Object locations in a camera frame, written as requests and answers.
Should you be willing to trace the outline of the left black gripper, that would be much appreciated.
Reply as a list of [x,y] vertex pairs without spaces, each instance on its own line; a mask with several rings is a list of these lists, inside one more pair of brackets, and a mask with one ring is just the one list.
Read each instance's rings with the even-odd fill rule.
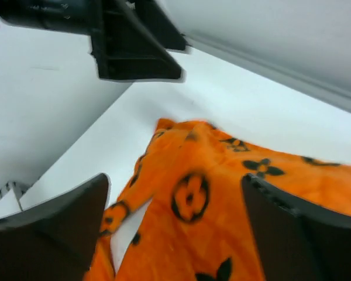
[[102,15],[101,1],[0,0],[0,19],[24,28],[88,35]]

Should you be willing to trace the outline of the white pillow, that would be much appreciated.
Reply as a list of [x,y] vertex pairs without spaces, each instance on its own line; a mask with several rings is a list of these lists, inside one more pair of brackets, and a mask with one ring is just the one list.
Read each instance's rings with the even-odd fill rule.
[[128,216],[118,230],[111,236],[111,256],[115,273],[118,272],[125,253],[137,233],[150,203],[151,200],[145,202],[137,211]]

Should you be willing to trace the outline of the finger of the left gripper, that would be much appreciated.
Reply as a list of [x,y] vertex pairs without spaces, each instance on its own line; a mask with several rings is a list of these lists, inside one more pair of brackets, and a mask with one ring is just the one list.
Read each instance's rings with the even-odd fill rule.
[[186,52],[188,43],[156,1],[134,1],[135,11],[157,41],[172,51]]
[[179,80],[181,66],[144,26],[134,1],[101,1],[102,20],[90,32],[101,79]]

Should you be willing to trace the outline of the orange patterned pillowcase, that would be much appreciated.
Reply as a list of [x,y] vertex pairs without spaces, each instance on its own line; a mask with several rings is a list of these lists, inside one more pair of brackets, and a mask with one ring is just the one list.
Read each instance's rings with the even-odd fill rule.
[[[251,173],[351,215],[351,166],[236,139],[204,121],[159,119],[134,173],[102,219],[85,280],[263,280],[241,190]],[[111,236],[151,200],[117,273]]]

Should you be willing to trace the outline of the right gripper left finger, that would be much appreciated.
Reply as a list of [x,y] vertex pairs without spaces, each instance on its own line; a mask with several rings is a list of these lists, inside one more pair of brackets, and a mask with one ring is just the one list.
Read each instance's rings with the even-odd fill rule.
[[0,219],[0,280],[82,280],[91,266],[109,180],[75,189]]

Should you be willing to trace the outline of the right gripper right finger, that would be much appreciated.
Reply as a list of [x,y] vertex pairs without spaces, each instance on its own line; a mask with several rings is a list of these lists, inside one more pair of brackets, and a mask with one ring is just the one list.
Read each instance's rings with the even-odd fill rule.
[[266,280],[351,280],[351,217],[247,174],[242,191]]

